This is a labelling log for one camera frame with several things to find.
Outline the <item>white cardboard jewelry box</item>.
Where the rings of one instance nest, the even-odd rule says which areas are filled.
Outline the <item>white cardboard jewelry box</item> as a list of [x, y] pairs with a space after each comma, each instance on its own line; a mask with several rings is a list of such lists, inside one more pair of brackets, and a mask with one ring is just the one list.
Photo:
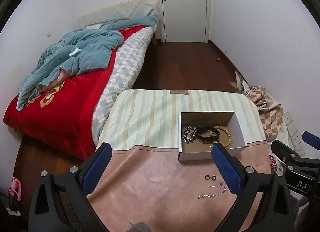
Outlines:
[[247, 144], [235, 112], [181, 112], [178, 160], [209, 160], [212, 147], [220, 143], [232, 156]]

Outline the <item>white power strip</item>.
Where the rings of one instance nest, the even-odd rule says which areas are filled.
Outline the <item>white power strip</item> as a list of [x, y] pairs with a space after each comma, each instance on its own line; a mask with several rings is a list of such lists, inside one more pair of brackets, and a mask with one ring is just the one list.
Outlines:
[[289, 111], [284, 114], [284, 121], [294, 150], [300, 156], [304, 156], [305, 151], [302, 136], [299, 134], [298, 127]]

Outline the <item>black leather wristband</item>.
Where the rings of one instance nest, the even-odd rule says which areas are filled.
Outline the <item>black leather wristband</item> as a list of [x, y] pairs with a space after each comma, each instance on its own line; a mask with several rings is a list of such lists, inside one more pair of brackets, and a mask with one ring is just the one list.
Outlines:
[[195, 137], [202, 143], [213, 143], [220, 138], [220, 132], [213, 126], [203, 124], [196, 127]]

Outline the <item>checkered beige cloth pile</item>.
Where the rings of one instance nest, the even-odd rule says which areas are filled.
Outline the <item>checkered beige cloth pile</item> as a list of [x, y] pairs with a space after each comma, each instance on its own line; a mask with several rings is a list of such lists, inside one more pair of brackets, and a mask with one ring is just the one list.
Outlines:
[[235, 82], [230, 84], [236, 93], [243, 94], [257, 107], [266, 140], [276, 140], [284, 125], [281, 103], [270, 96], [265, 87], [249, 85], [238, 71], [235, 71]]

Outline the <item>pink and striped table cloth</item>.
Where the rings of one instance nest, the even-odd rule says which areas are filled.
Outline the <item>pink and striped table cloth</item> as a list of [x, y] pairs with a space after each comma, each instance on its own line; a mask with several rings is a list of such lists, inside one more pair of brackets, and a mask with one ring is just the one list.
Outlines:
[[88, 196], [110, 231], [139, 223], [151, 231], [214, 231], [236, 196], [220, 186], [211, 161], [178, 160], [181, 112], [235, 112], [247, 144], [244, 165], [268, 173], [268, 145], [257, 107], [244, 95], [227, 92], [127, 90], [118, 95], [100, 135], [113, 155]]

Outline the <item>red floral blanket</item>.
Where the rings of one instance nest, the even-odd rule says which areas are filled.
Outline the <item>red floral blanket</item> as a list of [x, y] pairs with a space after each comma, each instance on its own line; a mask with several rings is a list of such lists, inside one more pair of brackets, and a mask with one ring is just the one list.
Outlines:
[[[146, 26], [121, 29], [125, 40]], [[5, 125], [38, 139], [79, 159], [93, 155], [93, 111], [114, 68], [116, 51], [107, 69], [100, 69], [53, 82], [41, 95], [21, 110], [16, 110], [17, 97], [9, 104]]]

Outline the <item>pink slipper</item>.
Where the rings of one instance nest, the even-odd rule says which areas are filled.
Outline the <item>pink slipper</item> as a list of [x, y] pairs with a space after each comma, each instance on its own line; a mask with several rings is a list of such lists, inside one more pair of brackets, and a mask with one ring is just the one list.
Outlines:
[[8, 189], [8, 193], [11, 197], [16, 198], [18, 201], [22, 199], [22, 186], [20, 181], [16, 178], [12, 178], [11, 186]]

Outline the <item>teal blue quilt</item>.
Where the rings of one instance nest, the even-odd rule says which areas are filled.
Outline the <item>teal blue quilt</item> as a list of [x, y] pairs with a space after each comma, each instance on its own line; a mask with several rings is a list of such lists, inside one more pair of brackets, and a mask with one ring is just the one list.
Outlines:
[[21, 111], [33, 98], [41, 95], [53, 82], [84, 73], [107, 69], [112, 51], [125, 40], [121, 29], [135, 26], [153, 27], [155, 15], [103, 22], [99, 28], [81, 28], [65, 34], [42, 53], [32, 73], [18, 85], [16, 110]]

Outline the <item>white tissue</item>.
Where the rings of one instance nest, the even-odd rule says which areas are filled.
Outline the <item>white tissue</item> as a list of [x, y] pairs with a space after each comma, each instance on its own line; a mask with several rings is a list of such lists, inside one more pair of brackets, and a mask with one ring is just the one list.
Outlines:
[[80, 53], [80, 52], [81, 52], [81, 49], [76, 48], [74, 51], [72, 51], [71, 53], [69, 53], [69, 56], [72, 57], [72, 56], [74, 56], [74, 55], [76, 55], [76, 54], [78, 54], [78, 53]]

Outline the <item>bed with checkered sheet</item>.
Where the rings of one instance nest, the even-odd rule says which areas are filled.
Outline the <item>bed with checkered sheet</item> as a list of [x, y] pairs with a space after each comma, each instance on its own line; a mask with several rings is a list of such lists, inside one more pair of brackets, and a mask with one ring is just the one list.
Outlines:
[[157, 0], [131, 0], [108, 6], [120, 7], [123, 5], [129, 6], [143, 3], [153, 6], [153, 12], [151, 15], [135, 19], [111, 20], [86, 26], [95, 29], [97, 29], [98, 26], [109, 26], [113, 29], [121, 30], [124, 29], [123, 24], [125, 22], [129, 23], [136, 20], [147, 23], [146, 27], [138, 30], [124, 40], [116, 51], [113, 71], [93, 111], [92, 138], [95, 146], [98, 145], [99, 136], [117, 96], [121, 92], [131, 89], [137, 79], [143, 66], [147, 47], [157, 30], [157, 24], [159, 21]]

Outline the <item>white pillow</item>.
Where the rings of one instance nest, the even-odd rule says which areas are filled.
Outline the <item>white pillow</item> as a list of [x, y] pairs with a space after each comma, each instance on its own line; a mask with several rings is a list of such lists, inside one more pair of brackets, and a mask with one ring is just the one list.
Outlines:
[[145, 3], [129, 6], [123, 5], [120, 7], [107, 7], [78, 18], [78, 23], [80, 27], [86, 27], [111, 20], [135, 19], [151, 15], [152, 12], [153, 6]]

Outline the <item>white door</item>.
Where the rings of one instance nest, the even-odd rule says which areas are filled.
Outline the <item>white door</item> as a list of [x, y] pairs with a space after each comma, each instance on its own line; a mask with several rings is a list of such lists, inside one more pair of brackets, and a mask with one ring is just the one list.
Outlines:
[[158, 0], [163, 42], [209, 39], [211, 0]]

